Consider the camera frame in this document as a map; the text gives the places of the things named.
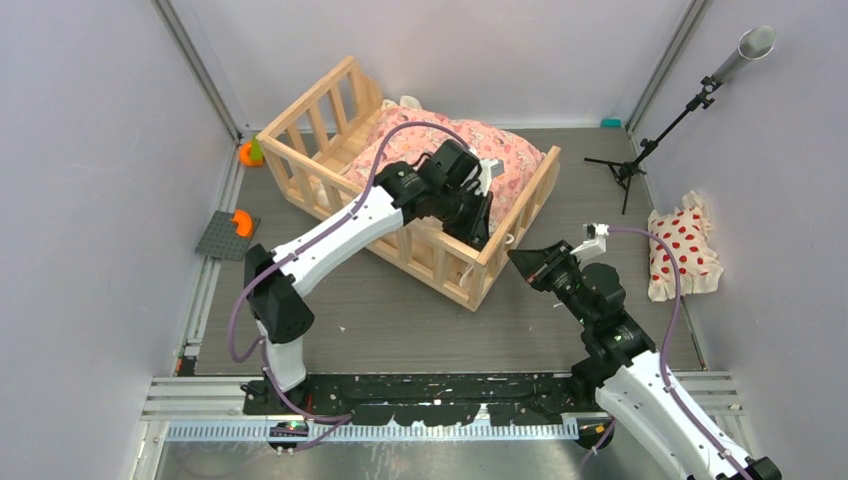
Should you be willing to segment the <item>pink unicorn print cushion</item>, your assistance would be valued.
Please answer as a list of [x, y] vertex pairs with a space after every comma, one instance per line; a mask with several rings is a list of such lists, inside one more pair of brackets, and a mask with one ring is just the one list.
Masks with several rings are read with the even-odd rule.
[[[489, 231], [494, 233], [545, 159], [543, 152], [512, 132], [481, 121], [451, 119], [442, 113], [426, 110], [417, 98], [410, 95], [399, 97], [397, 102], [384, 99], [380, 115], [366, 137], [363, 151], [336, 170], [363, 188], [377, 149], [386, 134], [397, 125], [411, 121], [425, 121], [449, 128], [457, 133], [481, 160], [493, 159], [502, 162], [503, 173], [492, 177], [488, 183], [489, 191], [493, 193]], [[392, 136], [379, 162], [379, 169], [397, 161], [413, 165], [422, 154], [434, 153], [448, 138], [452, 137], [429, 127], [404, 129]]]

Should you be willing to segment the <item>wooden slatted pet bed frame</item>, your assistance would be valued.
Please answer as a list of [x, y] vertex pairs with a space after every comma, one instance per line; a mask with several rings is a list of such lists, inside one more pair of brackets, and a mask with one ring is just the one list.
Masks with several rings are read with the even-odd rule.
[[[365, 149], [382, 100], [380, 83], [348, 56], [258, 133], [265, 161], [289, 202], [325, 220], [361, 192], [343, 171]], [[367, 248], [475, 311], [504, 268], [508, 250], [523, 239], [556, 185], [560, 153], [558, 146], [548, 150], [487, 245], [478, 250], [424, 220]]]

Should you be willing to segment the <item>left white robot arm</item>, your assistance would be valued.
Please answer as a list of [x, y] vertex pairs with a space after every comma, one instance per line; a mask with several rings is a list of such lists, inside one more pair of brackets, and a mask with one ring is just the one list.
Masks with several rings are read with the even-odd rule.
[[300, 237], [245, 256], [245, 290], [264, 342], [268, 400], [298, 412], [307, 398], [303, 337], [315, 321], [305, 298], [336, 267], [417, 219], [437, 219], [449, 236], [481, 249], [489, 240], [493, 180], [502, 161], [479, 159], [448, 139], [414, 164], [385, 165], [366, 190]]

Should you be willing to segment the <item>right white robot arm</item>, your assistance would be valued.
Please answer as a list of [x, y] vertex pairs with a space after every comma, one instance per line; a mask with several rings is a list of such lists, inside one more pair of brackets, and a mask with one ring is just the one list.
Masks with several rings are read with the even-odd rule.
[[588, 353], [571, 368], [571, 397], [628, 430], [674, 479], [779, 479], [713, 422], [661, 363], [650, 336], [626, 311], [626, 292], [607, 264], [581, 266], [570, 245], [515, 249], [511, 264], [534, 290], [553, 293], [583, 327]]

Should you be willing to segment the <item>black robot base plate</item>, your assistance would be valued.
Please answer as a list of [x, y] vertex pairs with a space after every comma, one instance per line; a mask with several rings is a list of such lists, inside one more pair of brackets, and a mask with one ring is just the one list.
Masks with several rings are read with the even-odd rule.
[[325, 424], [470, 424], [486, 412], [494, 426], [553, 425], [566, 413], [599, 412], [569, 374], [311, 374], [286, 393]]

